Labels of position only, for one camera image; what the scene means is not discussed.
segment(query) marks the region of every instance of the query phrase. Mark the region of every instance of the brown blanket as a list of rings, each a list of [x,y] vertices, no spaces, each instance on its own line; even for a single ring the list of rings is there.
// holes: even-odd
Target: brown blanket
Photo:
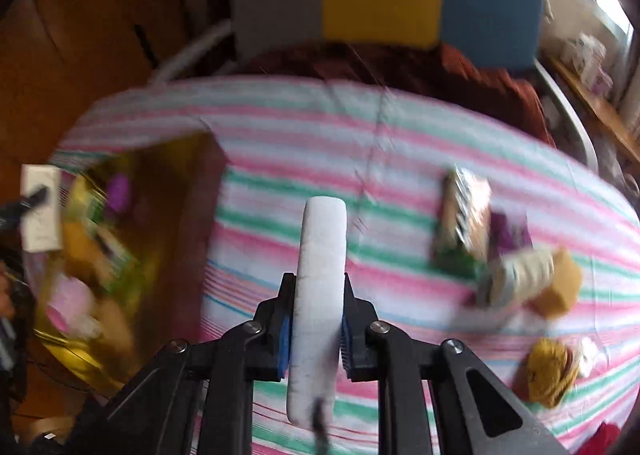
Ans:
[[[436,98],[495,118],[555,144],[540,99],[526,80],[506,70],[479,70],[460,51],[446,44],[432,50],[378,44],[321,42],[267,52],[238,74],[347,79]]]

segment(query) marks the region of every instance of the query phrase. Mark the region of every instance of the snack package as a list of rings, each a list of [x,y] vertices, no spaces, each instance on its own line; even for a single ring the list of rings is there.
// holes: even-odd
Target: snack package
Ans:
[[[542,294],[553,281],[553,252],[526,247],[492,261],[488,270],[490,276],[478,285],[478,305],[521,305]]]
[[[442,219],[435,242],[436,266],[452,275],[478,279],[486,271],[491,210],[489,182],[464,168],[447,176]]]
[[[533,247],[526,214],[491,212],[491,238],[489,260],[502,255]]]

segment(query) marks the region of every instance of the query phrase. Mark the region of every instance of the yellow sponge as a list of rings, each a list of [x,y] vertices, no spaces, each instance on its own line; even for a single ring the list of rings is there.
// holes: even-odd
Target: yellow sponge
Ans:
[[[567,314],[578,300],[582,286],[582,271],[562,247],[554,253],[554,276],[551,285],[531,300],[534,309],[547,319]]]

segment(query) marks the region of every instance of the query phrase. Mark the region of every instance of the screw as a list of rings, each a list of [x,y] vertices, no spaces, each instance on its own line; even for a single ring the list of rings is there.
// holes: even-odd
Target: screw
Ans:
[[[391,326],[386,321],[375,320],[371,322],[369,328],[376,334],[386,334],[391,329]]]
[[[449,345],[456,354],[460,354],[464,350],[462,343],[458,340],[447,340],[447,345]]]
[[[185,340],[171,340],[169,343],[169,349],[174,354],[183,353],[187,350],[187,342]]]
[[[242,325],[244,330],[246,330],[249,334],[258,334],[262,330],[262,325],[260,325],[259,321],[251,320],[245,321]]]

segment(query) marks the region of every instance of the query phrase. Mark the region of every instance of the wooden cabinet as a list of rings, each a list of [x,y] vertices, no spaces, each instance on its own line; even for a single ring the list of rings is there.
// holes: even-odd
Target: wooden cabinet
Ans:
[[[0,203],[96,99],[187,42],[180,0],[14,0],[0,19]]]

